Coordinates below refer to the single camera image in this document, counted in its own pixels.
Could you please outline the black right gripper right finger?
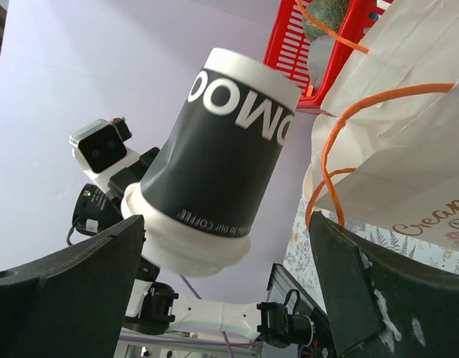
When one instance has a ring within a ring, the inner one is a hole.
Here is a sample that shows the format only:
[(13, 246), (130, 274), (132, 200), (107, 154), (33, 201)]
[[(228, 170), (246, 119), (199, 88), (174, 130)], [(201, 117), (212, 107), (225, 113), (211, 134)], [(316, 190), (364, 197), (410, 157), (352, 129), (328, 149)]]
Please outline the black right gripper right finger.
[(459, 275), (362, 239), (320, 212), (309, 236), (339, 357), (459, 357)]

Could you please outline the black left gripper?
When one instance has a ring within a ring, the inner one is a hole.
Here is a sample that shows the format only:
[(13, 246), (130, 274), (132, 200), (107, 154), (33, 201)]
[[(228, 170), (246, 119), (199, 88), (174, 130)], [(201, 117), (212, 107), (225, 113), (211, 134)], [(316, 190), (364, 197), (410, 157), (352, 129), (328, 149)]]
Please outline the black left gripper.
[(68, 235), (77, 231), (84, 236), (93, 236), (119, 223), (125, 189), (142, 179), (158, 153), (157, 147), (144, 154), (128, 149), (123, 159), (103, 172), (95, 173), (86, 164), (83, 155), (77, 152), (77, 163), (91, 182), (82, 188), (77, 197)]

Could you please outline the kraft paper bag orange handles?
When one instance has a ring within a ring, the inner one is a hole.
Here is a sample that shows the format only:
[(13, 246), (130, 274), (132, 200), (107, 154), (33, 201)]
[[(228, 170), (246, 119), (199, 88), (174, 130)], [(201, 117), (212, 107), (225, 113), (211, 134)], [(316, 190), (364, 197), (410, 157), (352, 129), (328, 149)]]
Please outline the kraft paper bag orange handles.
[(322, 103), (307, 210), (459, 253), (459, 0), (394, 1)]

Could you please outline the dark paper coffee cup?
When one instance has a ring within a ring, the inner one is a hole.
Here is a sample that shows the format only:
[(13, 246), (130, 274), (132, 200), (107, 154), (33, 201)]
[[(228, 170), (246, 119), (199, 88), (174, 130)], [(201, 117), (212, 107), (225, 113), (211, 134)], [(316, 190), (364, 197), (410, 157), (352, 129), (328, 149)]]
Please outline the dark paper coffee cup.
[(142, 178), (158, 212), (215, 236), (248, 235), (300, 100), (280, 72), (211, 50), (171, 134)]

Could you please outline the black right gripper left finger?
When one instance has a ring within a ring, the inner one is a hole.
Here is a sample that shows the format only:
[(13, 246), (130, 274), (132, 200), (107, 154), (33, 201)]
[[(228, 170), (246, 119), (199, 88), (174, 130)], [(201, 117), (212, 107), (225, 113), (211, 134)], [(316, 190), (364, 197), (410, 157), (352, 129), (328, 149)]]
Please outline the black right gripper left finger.
[(132, 216), (0, 271), (0, 357), (113, 357), (143, 243)]

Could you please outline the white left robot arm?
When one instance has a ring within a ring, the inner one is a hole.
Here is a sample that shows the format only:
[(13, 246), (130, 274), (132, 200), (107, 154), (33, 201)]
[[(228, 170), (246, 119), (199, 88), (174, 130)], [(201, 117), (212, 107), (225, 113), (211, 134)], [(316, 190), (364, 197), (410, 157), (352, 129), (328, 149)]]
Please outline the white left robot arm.
[[(91, 236), (121, 221), (129, 213), (123, 187), (141, 177), (158, 153), (158, 148), (144, 154), (128, 149), (123, 159), (95, 173), (81, 152), (73, 149), (73, 157), (92, 180), (77, 200), (73, 228)], [(303, 301), (299, 289), (289, 289), (283, 303), (229, 304), (180, 295), (158, 282), (160, 267), (150, 259), (154, 253), (146, 239), (124, 318), (127, 329), (150, 336), (167, 330), (222, 331), (276, 348), (297, 345), (317, 354), (327, 348), (331, 356), (335, 354), (327, 317), (312, 299)]]

